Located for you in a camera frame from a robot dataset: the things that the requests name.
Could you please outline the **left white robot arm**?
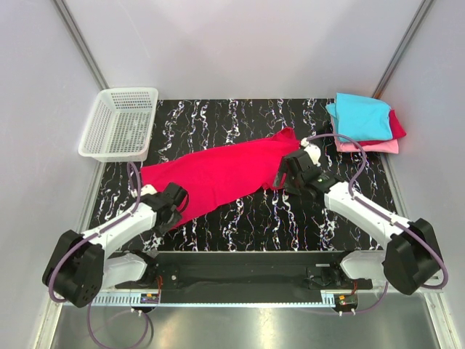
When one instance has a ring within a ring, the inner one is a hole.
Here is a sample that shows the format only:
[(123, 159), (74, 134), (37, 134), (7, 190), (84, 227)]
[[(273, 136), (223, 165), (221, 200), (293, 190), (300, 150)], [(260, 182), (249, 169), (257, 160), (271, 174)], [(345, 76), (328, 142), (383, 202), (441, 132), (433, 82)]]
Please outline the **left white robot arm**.
[(50, 298), (82, 308), (101, 289), (129, 282), (152, 286), (157, 279), (154, 257), (137, 250), (121, 257), (113, 253), (145, 231), (164, 235), (180, 222), (188, 203), (188, 192), (173, 182), (161, 192), (146, 185), (123, 214), (83, 233), (64, 232), (42, 276)]

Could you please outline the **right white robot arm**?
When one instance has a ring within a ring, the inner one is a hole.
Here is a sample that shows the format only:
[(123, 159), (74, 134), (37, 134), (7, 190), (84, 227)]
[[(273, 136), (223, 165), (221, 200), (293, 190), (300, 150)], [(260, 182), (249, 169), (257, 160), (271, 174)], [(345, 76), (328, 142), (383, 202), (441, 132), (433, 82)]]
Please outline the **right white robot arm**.
[(426, 288), (428, 280), (444, 265), (429, 222), (411, 221), (384, 209), (355, 192), (347, 181), (322, 171), (303, 149), (281, 159), (274, 184), (294, 195), (310, 194), (381, 246), (379, 251), (347, 252), (334, 262), (330, 280), (338, 288), (346, 288), (358, 279), (379, 280), (411, 295)]

